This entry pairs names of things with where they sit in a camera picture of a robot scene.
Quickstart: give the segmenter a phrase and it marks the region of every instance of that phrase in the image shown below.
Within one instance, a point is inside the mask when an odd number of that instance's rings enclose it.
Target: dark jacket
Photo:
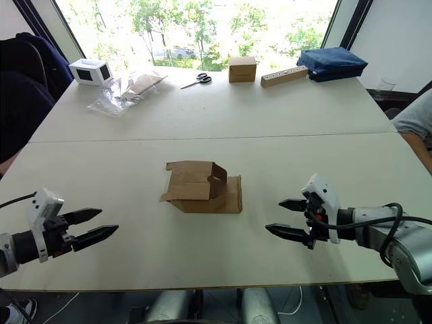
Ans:
[[[46,39],[33,36],[28,32],[16,34],[16,38],[27,41],[37,48],[45,67],[48,90],[55,101],[59,100],[63,92],[74,79],[69,70],[69,63],[59,54]]]
[[[27,144],[54,104],[39,82],[19,72],[0,72],[0,163]]]

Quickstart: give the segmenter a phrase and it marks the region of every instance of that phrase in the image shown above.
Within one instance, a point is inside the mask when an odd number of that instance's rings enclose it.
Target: window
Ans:
[[[57,0],[88,58],[113,70],[143,61],[207,71],[229,56],[295,65],[321,46],[337,0]]]

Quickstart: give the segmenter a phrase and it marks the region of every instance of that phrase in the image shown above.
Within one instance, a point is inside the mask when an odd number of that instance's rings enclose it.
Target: scissors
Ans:
[[[211,76],[208,76],[207,73],[200,73],[199,75],[196,76],[196,81],[194,83],[191,83],[191,84],[184,86],[183,88],[180,88],[180,89],[185,89],[185,88],[188,88],[190,86],[194,86],[197,83],[205,84],[205,83],[209,83],[209,82],[211,82]]]

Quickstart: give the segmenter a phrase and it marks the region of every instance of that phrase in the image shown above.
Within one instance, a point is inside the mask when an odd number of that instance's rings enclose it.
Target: cardboard box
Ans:
[[[229,83],[255,81],[257,62],[254,57],[230,57],[228,65]]]
[[[240,213],[241,177],[228,177],[224,168],[208,161],[167,163],[172,171],[168,191],[159,201],[169,201],[185,213]]]

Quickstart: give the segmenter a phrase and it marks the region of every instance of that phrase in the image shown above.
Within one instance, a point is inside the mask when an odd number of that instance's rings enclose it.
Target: plastic bag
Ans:
[[[114,78],[99,87],[96,100],[87,106],[90,110],[121,117],[143,98],[157,93],[158,83],[167,76],[155,71],[133,72],[121,78]]]

